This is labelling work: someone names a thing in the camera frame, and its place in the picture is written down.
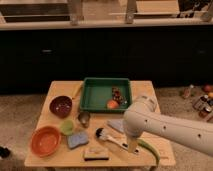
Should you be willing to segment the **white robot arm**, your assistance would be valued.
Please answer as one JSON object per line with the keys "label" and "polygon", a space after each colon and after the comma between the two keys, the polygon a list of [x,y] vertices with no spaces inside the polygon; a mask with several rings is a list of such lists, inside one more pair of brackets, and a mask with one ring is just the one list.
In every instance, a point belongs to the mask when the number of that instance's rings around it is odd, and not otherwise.
{"label": "white robot arm", "polygon": [[148,132],[213,157],[213,124],[156,113],[155,99],[138,96],[125,110],[123,127],[130,139]]}

